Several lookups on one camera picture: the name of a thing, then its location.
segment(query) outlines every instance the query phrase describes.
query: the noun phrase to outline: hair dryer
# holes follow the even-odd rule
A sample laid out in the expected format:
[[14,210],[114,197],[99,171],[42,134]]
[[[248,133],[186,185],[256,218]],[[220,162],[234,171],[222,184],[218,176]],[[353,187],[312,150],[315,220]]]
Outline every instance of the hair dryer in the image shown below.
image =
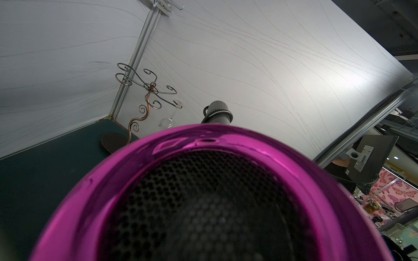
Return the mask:
[[204,115],[218,124],[153,134],[96,166],[31,261],[392,260],[352,196],[313,162],[229,126],[221,101]]

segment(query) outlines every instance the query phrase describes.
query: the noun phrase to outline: ceiling light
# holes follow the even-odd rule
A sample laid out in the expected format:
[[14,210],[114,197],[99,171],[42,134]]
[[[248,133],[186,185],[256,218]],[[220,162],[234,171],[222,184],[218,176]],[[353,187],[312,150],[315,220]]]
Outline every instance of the ceiling light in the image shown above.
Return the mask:
[[381,129],[382,131],[384,131],[384,132],[387,132],[387,130],[389,129],[390,127],[388,126],[388,125],[386,125],[386,124],[383,124],[379,129]]

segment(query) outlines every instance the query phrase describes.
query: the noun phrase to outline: ceiling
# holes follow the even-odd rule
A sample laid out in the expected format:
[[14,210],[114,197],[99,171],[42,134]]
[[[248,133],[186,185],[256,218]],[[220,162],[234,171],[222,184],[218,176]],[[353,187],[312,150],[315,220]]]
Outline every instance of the ceiling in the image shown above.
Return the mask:
[[0,158],[109,115],[116,64],[148,11],[137,0],[0,1]]
[[[418,0],[333,0],[333,2],[393,56],[418,53],[418,29],[405,18],[408,15],[415,16],[415,25],[417,25]],[[394,2],[407,4],[410,13],[402,13],[399,7],[395,7]]]

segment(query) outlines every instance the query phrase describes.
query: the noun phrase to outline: pink wall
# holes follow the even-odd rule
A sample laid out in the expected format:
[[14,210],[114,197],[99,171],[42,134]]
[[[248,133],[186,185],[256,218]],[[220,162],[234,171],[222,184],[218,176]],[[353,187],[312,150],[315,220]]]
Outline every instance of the pink wall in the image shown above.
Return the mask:
[[[382,169],[379,173],[379,180],[373,185],[372,191],[377,193],[382,187],[390,183],[391,181],[395,180],[396,177],[392,175],[390,172]],[[387,203],[390,204],[391,207],[397,202],[404,201],[407,198],[411,198],[413,201],[418,202],[418,190],[414,189],[410,185],[406,184],[405,182],[398,180],[383,191],[379,192],[378,195],[384,199]],[[367,199],[368,197],[373,196],[372,193],[369,195],[363,196],[363,199]],[[377,202],[386,205],[386,203],[381,200],[379,197],[373,197]],[[373,213],[374,216],[385,216],[385,211],[380,210]]]

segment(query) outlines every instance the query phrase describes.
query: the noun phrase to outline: wavy line pattern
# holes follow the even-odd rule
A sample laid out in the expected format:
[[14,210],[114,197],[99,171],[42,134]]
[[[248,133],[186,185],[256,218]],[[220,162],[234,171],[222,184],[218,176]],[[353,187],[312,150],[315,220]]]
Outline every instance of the wavy line pattern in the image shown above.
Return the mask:
[[[162,16],[141,68],[158,72],[187,104],[178,125],[225,101],[234,125],[314,158],[412,74],[331,0],[185,0]],[[130,88],[117,121],[138,116],[144,90]],[[153,110],[139,137],[173,108]]]
[[0,1],[0,157],[106,117],[148,12],[137,0]]

